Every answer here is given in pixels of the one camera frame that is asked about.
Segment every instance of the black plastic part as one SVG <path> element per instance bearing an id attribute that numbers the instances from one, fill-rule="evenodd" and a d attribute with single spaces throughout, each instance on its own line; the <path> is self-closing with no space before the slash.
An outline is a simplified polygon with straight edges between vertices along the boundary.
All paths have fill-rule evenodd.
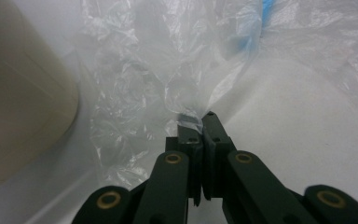
<path id="1" fill-rule="evenodd" d="M 178 150 L 178 137 L 166 137 L 165 138 L 165 151 L 177 151 Z"/>
<path id="2" fill-rule="evenodd" d="M 138 187 L 130 191 L 131 202 L 127 209 L 127 214 L 129 215 L 126 223 L 132 223 L 134 214 L 138 210 L 139 202 L 141 201 L 142 196 L 144 195 L 147 182 L 148 180 L 146 180 L 144 183 L 138 185 Z"/>
<path id="3" fill-rule="evenodd" d="M 238 199 L 223 199 L 222 208 L 228 224 L 252 223 Z"/>
<path id="4" fill-rule="evenodd" d="M 73 224 L 120 224 L 131 223 L 128 214 L 131 194 L 121 187 L 105 187 L 92 193 L 77 212 Z"/>
<path id="5" fill-rule="evenodd" d="M 189 196 L 196 206 L 201 201 L 203 144 L 200 134 L 192 129 L 178 126 L 178 150 L 190 158 Z"/>
<path id="6" fill-rule="evenodd" d="M 304 205 L 321 223 L 358 223 L 358 202 L 339 189 L 324 185 L 309 187 Z"/>
<path id="7" fill-rule="evenodd" d="M 300 202 L 300 203 L 302 203 L 303 202 L 303 196 L 301 195 L 301 194 L 299 194 L 299 193 L 297 193 L 297 192 L 294 192 L 294 191 L 292 191 L 292 190 L 290 190 L 290 189 L 288 189 L 292 194 L 293 194 L 293 196 L 295 196 L 295 198 Z"/>
<path id="8" fill-rule="evenodd" d="M 238 198 L 251 223 L 318 223 L 256 155 L 234 151 L 227 158 L 225 198 Z"/>
<path id="9" fill-rule="evenodd" d="M 187 222 L 189 159 L 168 151 L 158 156 L 133 220 L 134 224 Z"/>
<path id="10" fill-rule="evenodd" d="M 207 200 L 222 198 L 224 194 L 224 169 L 227 164 L 227 154 L 235 150 L 219 118 L 214 112 L 209 112 L 202 118 L 203 142 L 205 145 L 202 188 Z"/>

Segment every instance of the clear plastic wrap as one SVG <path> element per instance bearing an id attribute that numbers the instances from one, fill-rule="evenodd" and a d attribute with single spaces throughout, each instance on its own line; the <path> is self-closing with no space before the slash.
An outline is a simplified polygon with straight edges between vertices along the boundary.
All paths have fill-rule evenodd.
<path id="1" fill-rule="evenodd" d="M 261 57 L 302 63 L 358 109 L 358 0 L 281 0 L 260 40 Z"/>
<path id="2" fill-rule="evenodd" d="M 77 50 L 98 94 L 90 137 L 102 181 L 148 178 L 179 123 L 200 118 L 257 53 L 258 0 L 83 0 Z"/>
<path id="3" fill-rule="evenodd" d="M 82 8 L 75 43 L 97 93 L 90 138 L 106 183 L 147 179 L 165 137 L 177 124 L 200 130 L 259 49 L 325 77 L 358 109 L 358 1 L 83 0 Z"/>

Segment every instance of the blue object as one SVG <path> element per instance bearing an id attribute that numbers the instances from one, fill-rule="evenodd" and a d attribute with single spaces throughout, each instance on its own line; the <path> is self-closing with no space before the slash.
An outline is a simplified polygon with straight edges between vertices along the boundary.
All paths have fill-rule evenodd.
<path id="1" fill-rule="evenodd" d="M 262 24 L 263 26 L 269 20 L 269 14 L 271 13 L 272 5 L 274 5 L 275 0 L 263 0 L 263 15 L 262 15 Z"/>

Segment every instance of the beige cylinder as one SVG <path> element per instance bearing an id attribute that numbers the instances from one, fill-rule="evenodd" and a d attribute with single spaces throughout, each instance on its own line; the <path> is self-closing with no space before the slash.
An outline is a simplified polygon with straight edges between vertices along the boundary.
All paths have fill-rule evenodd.
<path id="1" fill-rule="evenodd" d="M 0 0 L 0 184 L 63 135 L 77 101 L 71 75 L 19 10 Z"/>

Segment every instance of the crumpled plastic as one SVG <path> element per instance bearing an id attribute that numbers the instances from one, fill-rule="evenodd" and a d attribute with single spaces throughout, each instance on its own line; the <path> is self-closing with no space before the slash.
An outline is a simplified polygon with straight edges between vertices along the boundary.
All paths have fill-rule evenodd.
<path id="1" fill-rule="evenodd" d="M 177 125 L 201 118 L 257 53 L 257 0 L 83 0 L 75 38 L 97 90 L 90 121 L 101 180 L 136 187 Z"/>
<path id="2" fill-rule="evenodd" d="M 358 0 L 276 1 L 259 56 L 303 64 L 358 109 Z"/>
<path id="3" fill-rule="evenodd" d="M 76 50 L 97 92 L 90 138 L 105 184 L 131 189 L 146 180 L 165 137 L 177 124 L 200 130 L 200 118 L 256 55 L 303 64 L 358 109 L 358 0 L 83 0 L 82 7 Z"/>

